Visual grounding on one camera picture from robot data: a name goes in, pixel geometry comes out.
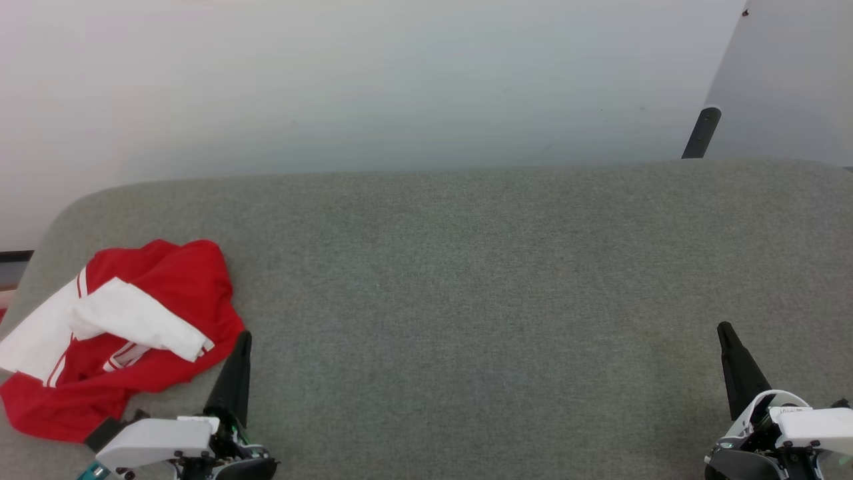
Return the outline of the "black post with white cap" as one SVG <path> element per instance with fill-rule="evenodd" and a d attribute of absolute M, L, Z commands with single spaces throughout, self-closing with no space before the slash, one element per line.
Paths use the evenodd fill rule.
<path fill-rule="evenodd" d="M 704 157 L 721 118 L 722 112 L 719 107 L 707 106 L 701 110 L 688 142 L 686 142 L 682 159 L 701 159 Z"/>

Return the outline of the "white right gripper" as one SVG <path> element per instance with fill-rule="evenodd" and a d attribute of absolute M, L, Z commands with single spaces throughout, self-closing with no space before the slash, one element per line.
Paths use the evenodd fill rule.
<path fill-rule="evenodd" d="M 853 406 L 814 408 L 771 390 L 733 325 L 717 325 L 733 425 L 706 455 L 706 480 L 828 480 L 823 467 L 853 468 Z"/>

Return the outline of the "red and white shirt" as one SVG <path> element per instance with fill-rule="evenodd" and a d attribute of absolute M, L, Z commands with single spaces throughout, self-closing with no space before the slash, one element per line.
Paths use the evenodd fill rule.
<path fill-rule="evenodd" d="M 245 326 L 221 249 L 162 239 L 104 249 L 0 339 L 0 404 L 32 437 L 82 443 L 131 398 L 188 383 Z"/>

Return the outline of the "white flat board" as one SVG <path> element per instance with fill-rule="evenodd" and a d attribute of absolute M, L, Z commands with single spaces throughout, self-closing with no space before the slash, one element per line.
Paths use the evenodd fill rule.
<path fill-rule="evenodd" d="M 707 103 L 706 156 L 853 169 L 853 0 L 748 0 Z"/>

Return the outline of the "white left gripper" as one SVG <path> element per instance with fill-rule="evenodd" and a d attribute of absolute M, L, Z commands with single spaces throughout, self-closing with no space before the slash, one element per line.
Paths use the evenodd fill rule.
<path fill-rule="evenodd" d="M 173 480 L 273 480 L 279 462 L 247 440 L 252 334 L 238 334 L 201 415 L 155 419 L 138 413 L 101 452 L 109 480 L 137 480 L 137 470 L 162 464 Z"/>

